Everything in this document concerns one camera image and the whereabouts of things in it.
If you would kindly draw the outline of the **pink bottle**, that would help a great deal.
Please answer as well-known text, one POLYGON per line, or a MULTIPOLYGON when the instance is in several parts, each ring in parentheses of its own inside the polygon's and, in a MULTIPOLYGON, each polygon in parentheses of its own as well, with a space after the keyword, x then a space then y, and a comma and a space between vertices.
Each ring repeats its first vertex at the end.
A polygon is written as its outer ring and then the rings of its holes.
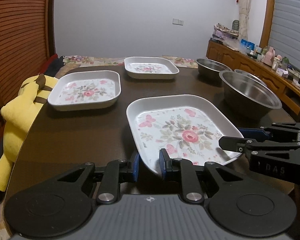
POLYGON ((263 49, 263 52, 265 52, 265 55, 262 62, 271 67, 273 65, 274 57, 276 54, 275 49, 271 46, 266 46, 263 49))

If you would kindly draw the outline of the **wooden sideboard cabinet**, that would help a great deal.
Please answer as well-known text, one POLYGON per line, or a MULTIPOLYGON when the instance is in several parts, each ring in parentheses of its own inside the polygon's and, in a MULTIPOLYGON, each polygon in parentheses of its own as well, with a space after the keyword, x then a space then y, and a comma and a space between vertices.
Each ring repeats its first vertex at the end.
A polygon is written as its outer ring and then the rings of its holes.
POLYGON ((223 44, 210 40, 206 57, 259 77, 282 101, 283 107, 294 120, 300 121, 300 88, 293 81, 280 77, 266 64, 252 57, 231 50, 223 44))

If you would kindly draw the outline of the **yellow plush toy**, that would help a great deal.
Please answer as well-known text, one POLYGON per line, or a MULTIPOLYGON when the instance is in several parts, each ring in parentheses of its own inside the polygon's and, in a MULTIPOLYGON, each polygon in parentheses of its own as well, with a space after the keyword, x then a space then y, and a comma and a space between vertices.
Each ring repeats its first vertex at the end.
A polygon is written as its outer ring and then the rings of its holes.
POLYGON ((0 113, 6 121, 3 135, 3 154, 0 158, 0 191, 4 192, 26 136, 47 102, 58 79, 44 74, 26 79, 18 96, 2 107, 0 113))

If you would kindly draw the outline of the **medium steel bowl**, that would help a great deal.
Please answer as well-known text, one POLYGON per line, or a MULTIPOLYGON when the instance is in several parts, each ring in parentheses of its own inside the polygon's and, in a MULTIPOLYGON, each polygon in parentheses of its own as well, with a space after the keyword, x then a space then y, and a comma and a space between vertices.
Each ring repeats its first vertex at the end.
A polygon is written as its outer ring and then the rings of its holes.
POLYGON ((246 71, 240 70, 240 69, 235 69, 234 72, 242 74, 244 76, 247 76, 247 77, 257 81, 258 83, 262 84, 263 86, 267 87, 267 85, 259 77, 255 76, 249 72, 246 72, 246 71))

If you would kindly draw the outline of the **blue box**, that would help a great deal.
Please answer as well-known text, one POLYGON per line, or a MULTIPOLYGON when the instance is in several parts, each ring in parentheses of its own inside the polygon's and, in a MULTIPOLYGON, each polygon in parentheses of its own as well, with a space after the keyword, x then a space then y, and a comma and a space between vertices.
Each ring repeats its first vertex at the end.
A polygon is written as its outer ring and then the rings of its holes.
POLYGON ((247 41, 245 39, 241 39, 241 45, 244 46, 246 49, 254 50, 255 44, 253 42, 247 41))

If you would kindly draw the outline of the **floral bed blanket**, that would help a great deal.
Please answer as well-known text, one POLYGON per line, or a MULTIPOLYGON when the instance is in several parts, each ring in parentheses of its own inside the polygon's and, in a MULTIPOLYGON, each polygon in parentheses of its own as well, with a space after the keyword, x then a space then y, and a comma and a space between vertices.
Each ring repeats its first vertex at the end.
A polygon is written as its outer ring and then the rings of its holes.
MULTIPOLYGON (((198 68, 198 64, 193 59, 187 59, 183 57, 176 56, 161 56, 164 59, 170 60, 176 67, 184 68, 198 68)), ((71 55, 65 56, 63 62, 65 64, 74 64, 79 67, 89 67, 89 66, 122 66, 124 65, 125 57, 93 57, 93 56, 80 56, 71 55)))

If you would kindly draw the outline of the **large steel bowl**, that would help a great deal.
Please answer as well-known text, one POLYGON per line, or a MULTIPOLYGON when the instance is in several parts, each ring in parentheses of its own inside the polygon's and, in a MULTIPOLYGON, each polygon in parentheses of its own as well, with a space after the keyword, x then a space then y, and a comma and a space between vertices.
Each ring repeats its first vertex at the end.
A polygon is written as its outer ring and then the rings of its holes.
POLYGON ((245 117, 260 120, 270 111, 282 108, 276 94, 248 76, 224 70, 219 77, 223 82, 224 100, 245 117))

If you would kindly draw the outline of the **small steel bowl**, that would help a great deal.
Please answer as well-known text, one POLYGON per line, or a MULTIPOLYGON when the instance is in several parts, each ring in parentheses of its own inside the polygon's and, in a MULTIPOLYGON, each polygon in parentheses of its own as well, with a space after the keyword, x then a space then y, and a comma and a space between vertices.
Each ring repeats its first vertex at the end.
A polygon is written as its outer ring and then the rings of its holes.
POLYGON ((220 72, 232 71, 230 67, 210 59, 196 59, 196 63, 199 74, 211 81, 221 81, 220 72))

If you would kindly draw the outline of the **large floral white plate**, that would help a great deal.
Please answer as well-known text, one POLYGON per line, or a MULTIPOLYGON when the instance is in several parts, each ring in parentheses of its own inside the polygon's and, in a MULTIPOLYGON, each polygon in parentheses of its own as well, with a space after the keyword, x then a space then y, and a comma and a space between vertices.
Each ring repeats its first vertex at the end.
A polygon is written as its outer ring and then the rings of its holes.
POLYGON ((219 147, 223 136, 242 137, 240 131, 209 100, 181 94, 142 98, 130 103, 126 116, 138 153, 145 166, 160 175, 159 151, 184 158, 194 165, 207 161, 227 165, 239 152, 219 147))

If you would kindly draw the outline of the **medium floral white plate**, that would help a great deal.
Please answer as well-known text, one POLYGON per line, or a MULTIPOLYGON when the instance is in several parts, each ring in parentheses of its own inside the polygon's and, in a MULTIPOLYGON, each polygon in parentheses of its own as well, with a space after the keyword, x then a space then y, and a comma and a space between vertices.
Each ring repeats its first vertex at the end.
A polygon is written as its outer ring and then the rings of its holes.
POLYGON ((47 98, 57 111, 103 109, 121 94, 119 73, 112 70, 76 72, 61 77, 47 98))

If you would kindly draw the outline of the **wooden louvered wardrobe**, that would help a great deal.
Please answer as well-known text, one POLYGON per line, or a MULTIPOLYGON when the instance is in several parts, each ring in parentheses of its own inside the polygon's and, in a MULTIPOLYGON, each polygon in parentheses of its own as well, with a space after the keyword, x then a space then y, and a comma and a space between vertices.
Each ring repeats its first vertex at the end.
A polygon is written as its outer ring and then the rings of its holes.
POLYGON ((54 0, 0 0, 0 108, 55 53, 54 0))

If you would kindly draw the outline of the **stack of folded cloths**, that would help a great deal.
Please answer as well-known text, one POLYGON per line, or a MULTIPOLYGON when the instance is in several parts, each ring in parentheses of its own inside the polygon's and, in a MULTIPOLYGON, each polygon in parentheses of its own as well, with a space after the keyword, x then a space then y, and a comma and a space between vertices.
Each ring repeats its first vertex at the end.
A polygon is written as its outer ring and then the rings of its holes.
POLYGON ((229 29, 220 23, 215 24, 213 27, 214 27, 214 31, 212 33, 212 36, 219 40, 226 40, 226 39, 236 40, 239 37, 239 31, 229 29))

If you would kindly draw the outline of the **small floral white plate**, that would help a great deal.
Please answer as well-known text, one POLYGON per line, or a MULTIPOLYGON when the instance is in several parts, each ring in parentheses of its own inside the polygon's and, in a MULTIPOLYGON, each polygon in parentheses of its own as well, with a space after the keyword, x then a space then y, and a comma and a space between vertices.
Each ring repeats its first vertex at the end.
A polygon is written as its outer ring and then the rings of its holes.
POLYGON ((170 60, 162 57, 127 57, 124 65, 128 76, 140 80, 172 80, 179 73, 170 60))

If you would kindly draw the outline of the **cream curtain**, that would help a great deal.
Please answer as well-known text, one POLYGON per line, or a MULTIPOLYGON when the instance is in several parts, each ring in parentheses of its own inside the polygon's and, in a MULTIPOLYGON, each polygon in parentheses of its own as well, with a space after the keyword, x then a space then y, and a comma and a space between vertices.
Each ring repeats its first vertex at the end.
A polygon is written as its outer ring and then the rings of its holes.
POLYGON ((239 5, 239 39, 248 40, 248 23, 251 0, 238 0, 239 5))

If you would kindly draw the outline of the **white wall switch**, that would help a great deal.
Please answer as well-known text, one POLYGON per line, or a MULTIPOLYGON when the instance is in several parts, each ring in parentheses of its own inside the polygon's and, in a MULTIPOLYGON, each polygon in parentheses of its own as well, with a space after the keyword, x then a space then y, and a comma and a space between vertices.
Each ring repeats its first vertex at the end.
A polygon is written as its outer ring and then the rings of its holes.
POLYGON ((172 20, 172 24, 173 24, 173 25, 184 25, 184 21, 183 21, 183 20, 180 20, 180 19, 174 18, 174 19, 172 20))

